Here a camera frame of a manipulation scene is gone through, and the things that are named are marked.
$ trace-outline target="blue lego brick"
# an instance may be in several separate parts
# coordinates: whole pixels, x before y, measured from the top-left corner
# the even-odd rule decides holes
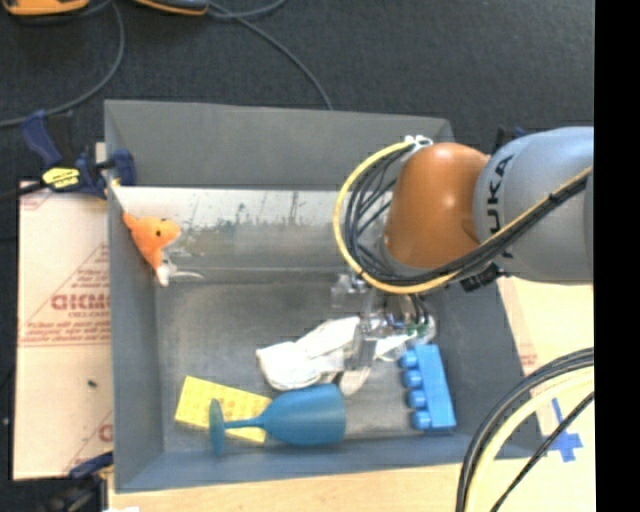
[[[417,430],[447,432],[456,427],[456,417],[437,345],[417,345],[399,361],[405,371],[402,384],[410,391],[407,405],[414,409],[411,425]]]

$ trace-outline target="yellow block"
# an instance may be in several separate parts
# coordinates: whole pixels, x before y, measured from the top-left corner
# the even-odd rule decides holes
[[[209,404],[220,402],[225,421],[243,420],[258,416],[271,399],[240,389],[187,375],[178,401],[175,420],[196,427],[209,428]],[[227,434],[257,443],[264,443],[266,433],[261,428],[229,429]]]

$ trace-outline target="clamp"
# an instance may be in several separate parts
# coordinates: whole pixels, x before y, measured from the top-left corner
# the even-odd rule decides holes
[[[68,119],[68,116],[50,118],[62,151],[49,132],[44,110],[30,115],[20,126],[29,149],[43,160],[44,173],[38,188],[49,187],[54,192],[78,192],[106,199],[107,181],[102,173],[106,169],[116,170],[115,179],[120,185],[135,185],[135,164],[126,149],[116,149],[104,162],[95,162],[87,151],[74,157],[69,149],[68,129],[63,129],[68,128]]]

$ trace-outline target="orange fish toy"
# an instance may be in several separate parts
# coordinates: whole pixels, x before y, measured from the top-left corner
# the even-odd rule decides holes
[[[168,286],[173,265],[165,260],[162,250],[180,236],[180,226],[168,219],[137,218],[126,212],[122,214],[122,220],[131,231],[140,254],[153,268],[160,285]]]

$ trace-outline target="plastic wine glass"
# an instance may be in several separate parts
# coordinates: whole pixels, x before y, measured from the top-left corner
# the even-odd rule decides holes
[[[344,438],[346,414],[340,389],[320,384],[277,396],[254,418],[224,421],[220,402],[209,406],[209,438],[216,455],[225,449],[225,430],[259,427],[274,439],[296,446],[336,443]]]

